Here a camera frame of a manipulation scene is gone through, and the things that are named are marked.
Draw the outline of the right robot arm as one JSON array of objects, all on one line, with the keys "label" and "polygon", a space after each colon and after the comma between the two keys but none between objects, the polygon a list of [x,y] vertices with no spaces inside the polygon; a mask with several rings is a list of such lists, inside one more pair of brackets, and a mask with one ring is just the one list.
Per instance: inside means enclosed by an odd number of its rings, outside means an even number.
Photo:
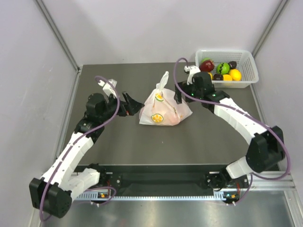
[{"label": "right robot arm", "polygon": [[214,88],[207,73],[195,73],[189,82],[175,82],[175,90],[178,104],[182,103],[182,95],[187,102],[200,102],[233,127],[249,145],[245,156],[220,170],[220,188],[232,187],[248,174],[259,176],[278,162],[289,159],[282,130],[277,126],[270,128],[242,110],[226,92]]}]

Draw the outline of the white printed plastic bag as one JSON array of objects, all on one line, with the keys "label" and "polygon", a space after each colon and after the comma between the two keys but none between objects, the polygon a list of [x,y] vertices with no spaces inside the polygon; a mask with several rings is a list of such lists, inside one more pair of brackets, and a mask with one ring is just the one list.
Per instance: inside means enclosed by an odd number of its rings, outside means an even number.
[{"label": "white printed plastic bag", "polygon": [[177,104],[174,100],[175,92],[165,88],[168,79],[169,72],[166,71],[140,110],[139,124],[175,126],[192,114],[184,100]]}]

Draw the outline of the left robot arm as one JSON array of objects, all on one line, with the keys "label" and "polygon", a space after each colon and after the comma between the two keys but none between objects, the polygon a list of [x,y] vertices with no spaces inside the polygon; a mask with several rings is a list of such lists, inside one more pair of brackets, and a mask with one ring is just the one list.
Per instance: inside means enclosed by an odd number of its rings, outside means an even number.
[{"label": "left robot arm", "polygon": [[96,143],[106,123],[116,116],[133,116],[144,107],[127,92],[123,93],[123,97],[124,100],[120,100],[110,94],[105,98],[100,93],[88,97],[84,116],[76,125],[65,149],[48,171],[29,183],[32,205],[41,214],[46,212],[62,218],[79,195],[94,185],[99,188],[106,185],[107,175],[97,164],[89,165],[77,177],[72,177],[72,174]]}]

